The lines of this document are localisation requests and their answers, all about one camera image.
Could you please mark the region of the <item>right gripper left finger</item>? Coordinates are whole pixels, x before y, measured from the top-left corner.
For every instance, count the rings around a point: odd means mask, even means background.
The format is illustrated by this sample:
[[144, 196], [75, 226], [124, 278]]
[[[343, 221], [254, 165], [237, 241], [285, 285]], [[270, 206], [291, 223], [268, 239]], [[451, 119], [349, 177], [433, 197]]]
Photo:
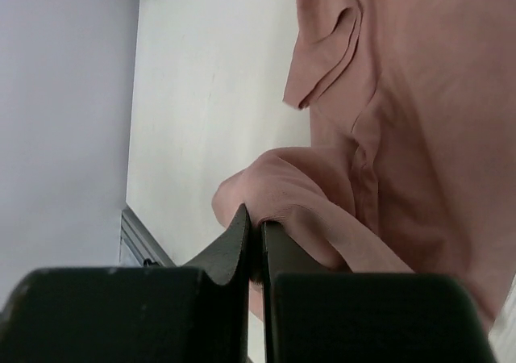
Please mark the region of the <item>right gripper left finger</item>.
[[186, 264], [200, 272], [188, 362], [248, 358], [249, 235], [249, 214], [240, 205], [225, 232]]

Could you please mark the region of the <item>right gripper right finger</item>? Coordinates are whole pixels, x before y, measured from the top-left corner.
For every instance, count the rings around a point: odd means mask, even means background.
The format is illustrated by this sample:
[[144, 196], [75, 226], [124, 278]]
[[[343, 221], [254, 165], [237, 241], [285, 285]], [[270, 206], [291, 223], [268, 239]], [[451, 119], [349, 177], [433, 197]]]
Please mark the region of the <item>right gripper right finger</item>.
[[335, 360], [335, 275], [278, 223], [261, 228], [267, 362]]

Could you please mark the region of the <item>pink t shirt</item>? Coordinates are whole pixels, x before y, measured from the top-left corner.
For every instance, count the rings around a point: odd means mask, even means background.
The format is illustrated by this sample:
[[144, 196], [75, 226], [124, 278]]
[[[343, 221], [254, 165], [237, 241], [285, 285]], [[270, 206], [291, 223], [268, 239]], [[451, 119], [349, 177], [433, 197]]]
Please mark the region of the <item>pink t shirt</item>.
[[316, 261], [444, 273], [485, 328], [515, 274], [515, 0], [296, 0], [284, 100], [311, 144], [263, 153], [214, 195]]

